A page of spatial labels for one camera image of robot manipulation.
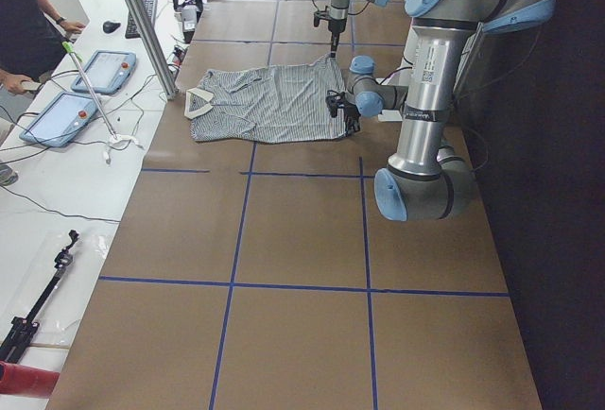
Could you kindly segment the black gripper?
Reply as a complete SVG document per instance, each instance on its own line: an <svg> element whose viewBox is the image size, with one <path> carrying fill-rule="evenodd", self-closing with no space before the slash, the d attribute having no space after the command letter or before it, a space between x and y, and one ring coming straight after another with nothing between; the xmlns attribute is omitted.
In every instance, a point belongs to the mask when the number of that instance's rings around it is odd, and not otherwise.
<svg viewBox="0 0 605 410"><path fill-rule="evenodd" d="M330 18L328 20L328 30L331 33L330 57L335 58L337 56L340 35L346 30L346 20Z"/></svg>
<svg viewBox="0 0 605 410"><path fill-rule="evenodd" d="M343 115L346 136L352 136L361 130L360 113L357 106L347 99L345 92L338 93L334 90L328 90L325 102L332 118L337 118L340 114Z"/></svg>

